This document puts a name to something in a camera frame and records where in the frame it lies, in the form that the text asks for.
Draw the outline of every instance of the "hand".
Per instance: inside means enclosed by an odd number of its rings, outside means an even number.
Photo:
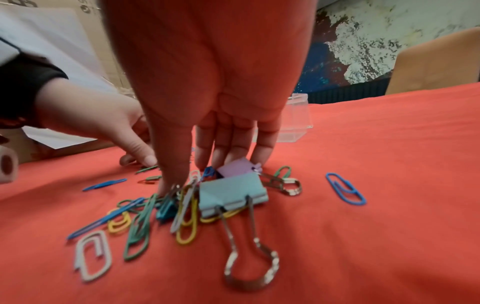
[[[316,0],[103,0],[106,26],[150,124],[159,193],[247,155],[265,163],[310,45]]]
[[[136,160],[144,166],[157,164],[149,130],[137,100],[53,79],[38,92],[35,108],[40,123],[59,132],[112,141],[126,151],[121,165]]]

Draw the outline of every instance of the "red fabric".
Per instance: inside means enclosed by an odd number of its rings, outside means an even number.
[[[265,167],[283,165],[298,197],[269,190],[255,208],[260,239],[280,256],[266,289],[242,293],[223,280],[230,247],[221,223],[180,246],[153,219],[150,245],[124,262],[126,234],[108,235],[110,271],[84,284],[66,236],[125,198],[155,186],[120,168],[119,149],[21,166],[0,187],[0,302],[16,303],[479,303],[480,84],[310,107],[313,129],[281,143]],[[336,172],[365,196],[341,201]],[[95,183],[119,185],[82,192]],[[240,246],[235,273],[267,264],[250,246],[248,213],[228,220]]]

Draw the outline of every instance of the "transparent container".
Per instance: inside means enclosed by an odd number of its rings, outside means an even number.
[[[292,143],[305,135],[308,129],[313,128],[310,118],[308,94],[292,94],[281,113],[281,127],[279,143]],[[257,141],[258,129],[255,129],[253,142]]]

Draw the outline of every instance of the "cardboard box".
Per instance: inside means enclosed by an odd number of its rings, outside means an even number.
[[[85,30],[108,80],[118,88],[131,88],[110,46],[102,24],[100,10],[93,0],[0,0],[0,5],[16,5],[28,8],[73,9]],[[92,141],[62,149],[52,149],[38,143],[21,129],[0,130],[9,142],[5,146],[14,149],[20,163],[77,154],[112,146],[112,143]]]
[[[478,82],[480,27],[408,48],[398,55],[386,94]]]

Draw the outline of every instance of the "palm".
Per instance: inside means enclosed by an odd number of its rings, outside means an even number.
[[[212,2],[105,1],[166,184],[186,179],[194,125],[200,169],[213,145],[213,166],[246,156],[255,121],[251,158],[264,163],[307,55],[315,0]]]

